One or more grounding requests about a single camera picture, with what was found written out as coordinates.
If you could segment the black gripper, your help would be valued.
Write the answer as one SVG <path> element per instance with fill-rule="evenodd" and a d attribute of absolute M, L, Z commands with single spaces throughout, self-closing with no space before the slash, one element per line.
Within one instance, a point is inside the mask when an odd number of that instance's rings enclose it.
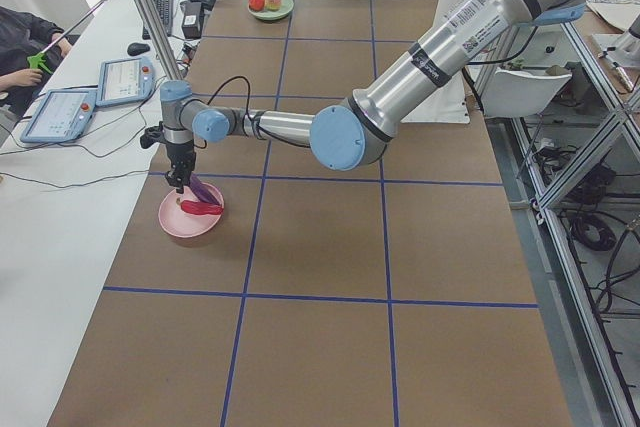
<path fill-rule="evenodd" d="M 167 143 L 165 148 L 170 161 L 170 169 L 165 172 L 164 178 L 169 186 L 182 194 L 184 188 L 191 184 L 191 175 L 196 165 L 194 142 Z"/>

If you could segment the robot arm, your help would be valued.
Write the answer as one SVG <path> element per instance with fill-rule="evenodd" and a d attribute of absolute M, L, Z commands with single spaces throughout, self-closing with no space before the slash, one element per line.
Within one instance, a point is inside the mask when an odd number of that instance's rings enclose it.
<path fill-rule="evenodd" d="M 374 163 L 401 121 L 505 30 L 572 21 L 582 15 L 584 1 L 458 0 L 368 87 L 314 115 L 211 106 L 196 99 L 187 82 L 167 82 L 156 129 L 170 162 L 165 179 L 183 192 L 195 170 L 195 138 L 212 144 L 234 135 L 308 148 L 332 170 Z"/>

